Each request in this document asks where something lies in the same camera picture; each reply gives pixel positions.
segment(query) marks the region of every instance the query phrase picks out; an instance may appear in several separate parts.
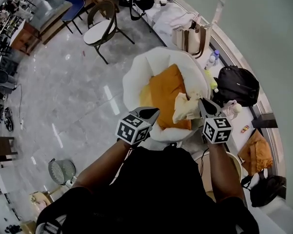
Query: metal chair leg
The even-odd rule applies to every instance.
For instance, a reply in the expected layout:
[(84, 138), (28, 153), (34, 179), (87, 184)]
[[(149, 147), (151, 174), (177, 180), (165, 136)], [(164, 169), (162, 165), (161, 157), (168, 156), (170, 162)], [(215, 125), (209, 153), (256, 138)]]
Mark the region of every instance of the metal chair leg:
[(68, 27), (68, 25), (67, 25), (67, 23), (66, 23), (66, 21), (63, 21), (63, 23), (65, 24), (65, 26), (68, 28), (68, 30), (70, 31), (70, 33), (72, 33), (73, 34), (73, 31)]
[(94, 46), (94, 48), (96, 49), (96, 51), (98, 52), (99, 56), (103, 59), (103, 61), (108, 64), (108, 62), (105, 60), (105, 58), (101, 55), (101, 53), (99, 52), (99, 49), (97, 46)]
[(122, 33), (124, 37), (126, 37), (132, 44), (135, 44), (133, 40), (131, 40), (122, 30), (117, 27), (118, 32)]
[(74, 20), (72, 20), (72, 23), (75, 25), (76, 29), (78, 30), (78, 32), (82, 35), (82, 32), (80, 31), (80, 29), (77, 27), (76, 23), (74, 22)]

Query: orange cloth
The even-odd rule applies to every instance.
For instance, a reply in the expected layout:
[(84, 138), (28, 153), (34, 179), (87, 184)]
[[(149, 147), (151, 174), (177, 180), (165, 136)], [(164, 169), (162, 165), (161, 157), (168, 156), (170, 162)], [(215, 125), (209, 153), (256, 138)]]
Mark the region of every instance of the orange cloth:
[(242, 166), (250, 176), (273, 164), (269, 144), (258, 130), (249, 138), (238, 155), (244, 160)]
[(186, 93), (183, 77), (176, 64), (171, 65), (150, 80), (152, 104), (160, 109), (157, 123), (162, 129), (175, 127), (191, 130), (190, 120), (172, 122), (175, 112), (175, 99), (179, 93)]

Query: cable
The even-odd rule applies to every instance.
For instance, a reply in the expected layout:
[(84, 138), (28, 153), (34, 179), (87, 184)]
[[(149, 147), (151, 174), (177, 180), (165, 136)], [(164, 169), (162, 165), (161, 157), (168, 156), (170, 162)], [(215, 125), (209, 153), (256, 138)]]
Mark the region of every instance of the cable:
[(201, 177), (202, 177), (202, 175), (203, 175), (203, 170), (204, 170), (203, 156), (204, 156), (205, 152), (206, 152), (208, 149), (209, 149), (209, 147), (203, 152), (203, 155), (202, 155), (202, 157), (201, 157), (201, 167), (200, 167), (200, 175), (201, 175)]
[(21, 99), (20, 99), (20, 106), (19, 106), (19, 122), (20, 122), (20, 125), (22, 125), (22, 123), (21, 123)]

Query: chair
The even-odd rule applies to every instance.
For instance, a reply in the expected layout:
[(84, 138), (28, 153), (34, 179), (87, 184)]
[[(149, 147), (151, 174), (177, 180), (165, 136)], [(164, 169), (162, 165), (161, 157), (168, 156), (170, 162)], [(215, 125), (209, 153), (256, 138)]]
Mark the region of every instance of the chair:
[[(156, 76), (172, 64), (177, 64), (184, 79), (187, 95), (199, 93), (210, 98), (210, 85), (199, 63), (187, 52), (165, 47), (153, 48), (133, 60), (131, 69), (123, 78), (124, 104), (129, 111), (140, 107), (140, 92)], [(185, 140), (195, 133), (200, 120), (192, 121), (192, 129), (166, 128), (162, 130), (157, 122), (150, 136), (153, 140), (174, 143)]]
[[(93, 19), (97, 12), (104, 15), (106, 20), (93, 24)], [(122, 33), (132, 44), (135, 44), (134, 41), (132, 41), (122, 30), (117, 27), (115, 5), (109, 0), (98, 3), (90, 11), (88, 15), (88, 29), (89, 30), (84, 34), (84, 42), (89, 46), (93, 46), (106, 64), (108, 64), (108, 62), (99, 52), (99, 48), (103, 43), (110, 40), (115, 33)]]
[(68, 30), (71, 33), (73, 33), (73, 32), (68, 27), (67, 21), (72, 21), (72, 23), (75, 25), (78, 32), (82, 35), (80, 29), (77, 27), (76, 23), (74, 22), (74, 18), (76, 16), (78, 16), (81, 20), (83, 20), (80, 17), (79, 13), (82, 9), (84, 9), (84, 5), (86, 2), (85, 2), (85, 0), (65, 0), (65, 1), (72, 3), (72, 6), (68, 9), (68, 11), (64, 14), (64, 16), (62, 16), (61, 20), (63, 21), (63, 23), (65, 24), (65, 26), (68, 28)]

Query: blue chair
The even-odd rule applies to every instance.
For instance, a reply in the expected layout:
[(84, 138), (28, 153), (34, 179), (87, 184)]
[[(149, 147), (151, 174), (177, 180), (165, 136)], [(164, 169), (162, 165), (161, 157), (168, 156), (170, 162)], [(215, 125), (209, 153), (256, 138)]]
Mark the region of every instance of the blue chair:
[(67, 22), (72, 21), (73, 24), (75, 25), (76, 29), (82, 35), (80, 29), (77, 27), (76, 23), (74, 22), (74, 18), (76, 16), (78, 16), (81, 20), (83, 20), (79, 15), (79, 13), (82, 9), (84, 9), (86, 11), (86, 13), (88, 14), (87, 10), (84, 8), (84, 5), (86, 2), (85, 2), (85, 0), (65, 0), (65, 1), (72, 3), (72, 6), (68, 9), (68, 11), (64, 14), (64, 16), (62, 16), (61, 20), (63, 21), (63, 23), (65, 24), (65, 26), (68, 28), (68, 30), (71, 33), (73, 33), (73, 32), (68, 27)]

